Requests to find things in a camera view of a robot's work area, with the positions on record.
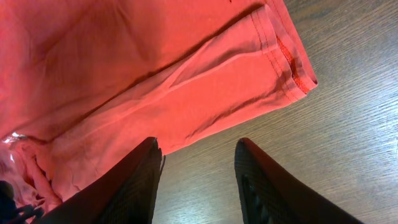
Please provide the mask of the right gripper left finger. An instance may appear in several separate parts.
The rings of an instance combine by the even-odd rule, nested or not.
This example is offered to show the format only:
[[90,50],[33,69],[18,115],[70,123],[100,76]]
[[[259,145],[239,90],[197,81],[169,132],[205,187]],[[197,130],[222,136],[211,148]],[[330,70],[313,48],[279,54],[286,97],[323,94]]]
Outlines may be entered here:
[[148,137],[98,180],[36,223],[152,223],[162,151]]

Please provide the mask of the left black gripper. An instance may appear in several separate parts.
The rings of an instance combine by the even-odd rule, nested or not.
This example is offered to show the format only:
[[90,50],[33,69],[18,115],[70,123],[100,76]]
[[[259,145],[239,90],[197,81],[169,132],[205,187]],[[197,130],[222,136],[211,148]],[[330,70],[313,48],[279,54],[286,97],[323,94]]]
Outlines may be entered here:
[[32,205],[17,208],[11,184],[1,181],[1,224],[28,224],[29,219],[35,223],[43,214],[42,208]]

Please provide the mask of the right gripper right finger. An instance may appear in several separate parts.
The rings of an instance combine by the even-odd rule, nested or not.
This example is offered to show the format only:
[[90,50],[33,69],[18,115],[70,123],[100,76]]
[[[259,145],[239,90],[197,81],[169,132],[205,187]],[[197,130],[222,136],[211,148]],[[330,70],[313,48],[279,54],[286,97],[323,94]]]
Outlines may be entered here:
[[244,224],[360,223],[296,179],[248,138],[241,138],[234,169]]

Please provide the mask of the orange FRAM t-shirt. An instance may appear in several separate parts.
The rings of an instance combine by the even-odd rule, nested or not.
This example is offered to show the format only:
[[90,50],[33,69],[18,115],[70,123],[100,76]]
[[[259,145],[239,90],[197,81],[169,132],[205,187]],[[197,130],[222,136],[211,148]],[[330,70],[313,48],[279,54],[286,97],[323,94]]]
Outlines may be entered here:
[[281,0],[3,0],[1,179],[50,211],[149,136],[169,154],[317,84]]

